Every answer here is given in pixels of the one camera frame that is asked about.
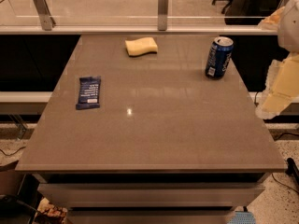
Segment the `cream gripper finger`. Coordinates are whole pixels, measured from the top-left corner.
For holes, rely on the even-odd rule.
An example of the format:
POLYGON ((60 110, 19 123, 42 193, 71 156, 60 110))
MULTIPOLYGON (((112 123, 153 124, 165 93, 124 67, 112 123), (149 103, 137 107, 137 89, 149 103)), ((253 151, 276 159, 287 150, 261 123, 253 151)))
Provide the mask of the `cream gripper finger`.
POLYGON ((282 62, 273 60, 268 68, 265 90, 256 107, 260 119, 272 119, 299 96, 299 54, 290 53, 282 62))
POLYGON ((283 11, 284 11, 284 7, 280 7, 275 12, 273 12, 270 16, 261 20, 258 24, 258 27, 264 30, 276 31, 283 11))

